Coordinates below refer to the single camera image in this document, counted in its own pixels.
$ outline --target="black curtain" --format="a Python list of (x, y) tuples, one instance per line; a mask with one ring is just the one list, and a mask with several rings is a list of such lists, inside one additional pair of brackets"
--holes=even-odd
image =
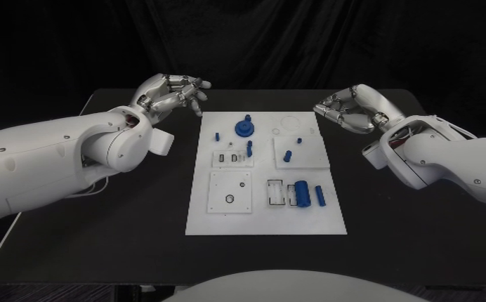
[(215, 88), (407, 88), (485, 135), (485, 1), (1, 0), (1, 127), (164, 72)]

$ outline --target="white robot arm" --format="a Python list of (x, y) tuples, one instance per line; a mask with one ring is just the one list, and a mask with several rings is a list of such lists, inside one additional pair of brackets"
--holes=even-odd
[(449, 179), (486, 202), (486, 138), (437, 116), (405, 117), (365, 84), (329, 96), (314, 111), (353, 133), (381, 130), (381, 139), (362, 149), (362, 155), (376, 169), (388, 166), (411, 188)]
[(157, 74), (128, 106), (0, 130), (0, 218), (131, 171), (149, 151), (166, 156), (175, 136), (151, 126), (175, 107), (190, 106), (202, 116), (199, 88), (209, 87), (193, 77)]

